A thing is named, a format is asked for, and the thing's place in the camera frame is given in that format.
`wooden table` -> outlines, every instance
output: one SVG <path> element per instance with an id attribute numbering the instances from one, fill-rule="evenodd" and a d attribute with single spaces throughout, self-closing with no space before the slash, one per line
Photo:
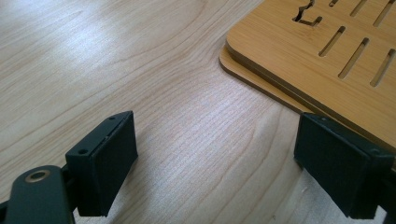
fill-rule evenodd
<path id="1" fill-rule="evenodd" d="M 2 1 L 0 202 L 133 110 L 139 159 L 109 216 L 78 223 L 372 223 L 294 162 L 299 115 L 220 68 L 226 33 L 260 2 Z"/>

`upper wooden panel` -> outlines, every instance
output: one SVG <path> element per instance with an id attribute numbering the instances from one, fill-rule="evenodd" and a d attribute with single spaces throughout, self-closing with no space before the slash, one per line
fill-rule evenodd
<path id="1" fill-rule="evenodd" d="M 267 0 L 227 42 L 243 65 L 394 149 L 393 2 Z"/>

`light wood grain surface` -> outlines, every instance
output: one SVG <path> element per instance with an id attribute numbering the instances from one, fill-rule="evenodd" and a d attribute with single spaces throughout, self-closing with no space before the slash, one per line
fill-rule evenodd
<path id="1" fill-rule="evenodd" d="M 220 68 L 227 31 L 260 2 L 0 2 L 0 201 L 133 110 L 139 159 L 109 216 L 78 223 L 372 223 L 294 162 L 298 115 Z"/>
<path id="2" fill-rule="evenodd" d="M 396 153 L 396 6 L 315 1 L 296 19 L 308 2 L 265 1 L 227 35 L 231 54 Z"/>

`table surface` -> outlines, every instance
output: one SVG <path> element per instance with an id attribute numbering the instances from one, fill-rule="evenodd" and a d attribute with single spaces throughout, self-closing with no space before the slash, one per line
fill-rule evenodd
<path id="1" fill-rule="evenodd" d="M 294 162 L 299 115 L 220 68 L 260 2 L 0 2 L 0 202 L 133 110 L 139 159 L 108 217 L 77 223 L 373 223 L 345 218 Z"/>

